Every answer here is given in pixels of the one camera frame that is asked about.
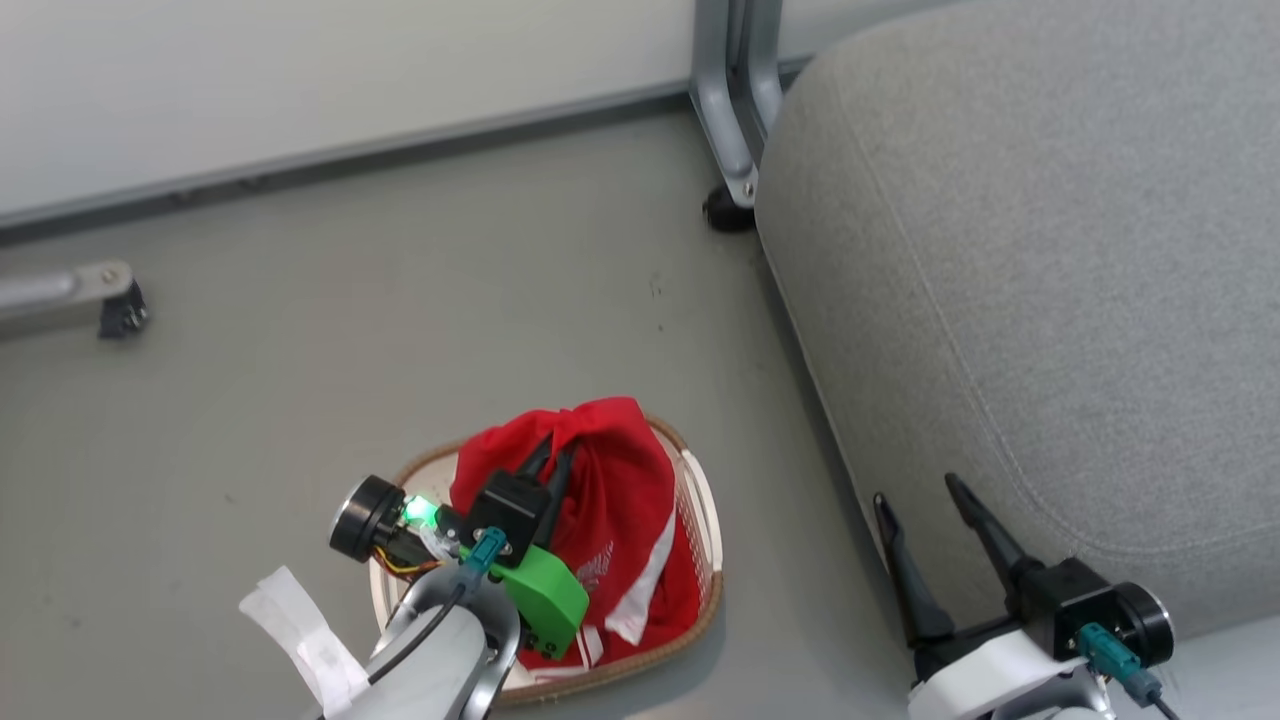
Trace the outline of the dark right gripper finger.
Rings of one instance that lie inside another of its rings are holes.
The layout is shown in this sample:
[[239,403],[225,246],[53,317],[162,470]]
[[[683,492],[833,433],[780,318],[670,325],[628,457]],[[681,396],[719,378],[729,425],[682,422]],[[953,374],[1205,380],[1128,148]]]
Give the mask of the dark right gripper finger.
[[963,521],[978,536],[1004,588],[1006,611],[1025,612],[1021,582],[1028,573],[1041,570],[1044,564],[1015,541],[959,474],[947,473],[943,480]]
[[874,495],[873,514],[908,646],[918,650],[951,638],[955,633],[954,620],[932,594],[909,551],[905,532],[883,493]]

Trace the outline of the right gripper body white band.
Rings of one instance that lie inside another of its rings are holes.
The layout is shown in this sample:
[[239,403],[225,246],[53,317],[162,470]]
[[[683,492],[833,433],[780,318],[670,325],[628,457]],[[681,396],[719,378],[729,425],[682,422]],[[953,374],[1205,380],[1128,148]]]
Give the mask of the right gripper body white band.
[[1028,573],[1021,591],[1025,612],[911,650],[909,717],[1114,719],[1111,685],[1176,716],[1155,675],[1172,656],[1172,623],[1146,588],[1069,559]]

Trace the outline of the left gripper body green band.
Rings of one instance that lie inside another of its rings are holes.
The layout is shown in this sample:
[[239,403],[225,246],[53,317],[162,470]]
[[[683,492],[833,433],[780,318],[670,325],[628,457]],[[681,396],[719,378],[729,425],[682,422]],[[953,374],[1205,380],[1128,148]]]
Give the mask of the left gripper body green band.
[[530,630],[527,644],[544,659],[562,659],[589,600],[567,564],[538,546],[547,503],[547,486],[511,471],[495,471],[466,512],[367,477],[337,511],[329,546],[410,585],[449,561],[480,559],[494,544],[497,556],[483,575],[506,587]]

